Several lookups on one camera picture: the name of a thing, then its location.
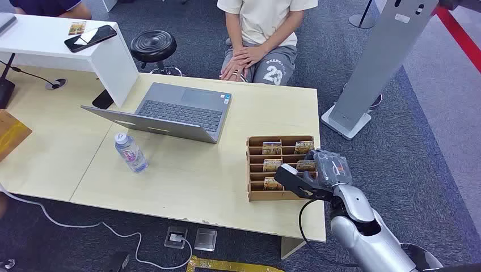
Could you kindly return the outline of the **person's left hand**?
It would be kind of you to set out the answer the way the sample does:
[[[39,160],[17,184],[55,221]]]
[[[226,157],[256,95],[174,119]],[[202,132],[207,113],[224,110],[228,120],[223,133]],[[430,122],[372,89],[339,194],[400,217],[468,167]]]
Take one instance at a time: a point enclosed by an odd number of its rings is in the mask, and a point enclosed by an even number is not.
[[[267,53],[263,46],[244,47],[234,54],[233,60],[246,69],[259,62]]]

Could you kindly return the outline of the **person's right hand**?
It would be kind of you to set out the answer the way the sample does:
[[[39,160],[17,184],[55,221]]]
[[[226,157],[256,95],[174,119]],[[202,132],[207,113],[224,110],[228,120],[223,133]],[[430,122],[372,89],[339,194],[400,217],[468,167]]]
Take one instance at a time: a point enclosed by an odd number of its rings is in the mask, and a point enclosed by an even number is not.
[[[233,57],[221,69],[220,80],[242,82],[247,74],[247,58]]]

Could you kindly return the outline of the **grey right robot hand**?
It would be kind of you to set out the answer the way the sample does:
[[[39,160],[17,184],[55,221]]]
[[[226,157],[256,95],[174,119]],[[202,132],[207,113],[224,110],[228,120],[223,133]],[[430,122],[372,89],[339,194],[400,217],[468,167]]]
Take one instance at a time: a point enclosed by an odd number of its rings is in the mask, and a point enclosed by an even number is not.
[[[325,188],[339,184],[353,184],[353,178],[345,157],[338,153],[327,150],[310,150],[305,155],[306,160],[315,162],[315,170],[318,174],[316,183]]]

